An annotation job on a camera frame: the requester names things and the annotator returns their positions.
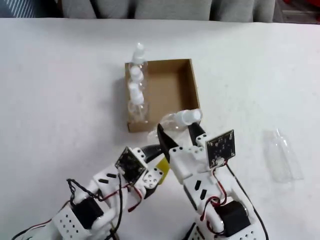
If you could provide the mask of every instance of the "transparent plastic container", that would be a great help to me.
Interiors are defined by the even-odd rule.
[[[128,65],[128,69],[130,71],[130,75],[133,76],[131,73],[132,68],[137,67],[141,70],[144,78],[143,81],[140,83],[140,89],[145,91],[147,89],[147,80],[148,80],[148,62],[145,58],[145,46],[141,43],[138,43],[135,47],[133,52],[132,60]]]
[[[147,123],[149,104],[145,102],[144,95],[136,83],[128,85],[130,101],[128,102],[129,122],[130,123]]]
[[[162,125],[166,134],[174,140],[177,140],[184,131],[188,129],[188,125],[195,122],[200,122],[202,119],[202,112],[200,109],[183,110],[176,113],[165,115],[160,124]],[[157,126],[148,133],[148,142],[155,143],[158,141]]]
[[[304,178],[288,139],[279,129],[265,132],[263,141],[266,165],[275,182],[290,183]]]
[[[139,89],[144,93],[145,90],[147,89],[147,81],[141,69],[137,66],[133,66],[130,68],[129,72],[130,72],[130,80],[128,84],[131,84],[131,83],[138,84]]]

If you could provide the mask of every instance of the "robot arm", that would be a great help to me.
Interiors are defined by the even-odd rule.
[[[161,149],[199,214],[185,240],[268,240],[264,225],[228,166],[235,156],[231,130],[218,137],[197,123],[188,127],[193,146],[179,146],[159,124]]]
[[[70,201],[32,240],[116,239],[114,233],[122,213],[133,211],[152,195],[164,175],[147,164],[161,153],[159,145],[126,147],[118,161],[94,175],[86,188],[68,179]],[[129,197],[136,199],[135,205],[128,205]],[[112,229],[112,222],[117,219],[118,224]]]

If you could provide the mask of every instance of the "cardboard box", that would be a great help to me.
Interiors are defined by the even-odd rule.
[[[129,101],[130,73],[125,64],[126,98]],[[191,59],[173,59],[148,62],[147,93],[148,123],[130,123],[131,133],[150,131],[162,117],[186,109],[200,108]]]

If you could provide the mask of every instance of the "white bottle cap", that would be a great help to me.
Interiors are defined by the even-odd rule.
[[[174,119],[180,127],[188,126],[202,119],[202,111],[200,109],[183,110],[175,114]]]
[[[132,62],[134,64],[143,64],[145,61],[145,46],[138,42],[132,56]]]
[[[144,74],[138,66],[130,68],[130,76],[135,83],[141,83],[144,80]]]
[[[141,105],[144,103],[145,98],[139,89],[139,85],[131,82],[128,84],[129,92],[130,92],[130,100],[134,105]]]

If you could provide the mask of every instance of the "white tabletop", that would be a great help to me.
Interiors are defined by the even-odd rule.
[[[230,166],[271,240],[320,238],[320,26],[168,20],[0,20],[0,236],[54,216],[125,146],[124,63],[136,42],[149,60],[191,58],[202,126],[235,129]],[[304,180],[274,183],[263,132],[280,128]],[[178,240],[194,210],[172,172],[123,217],[121,240]]]

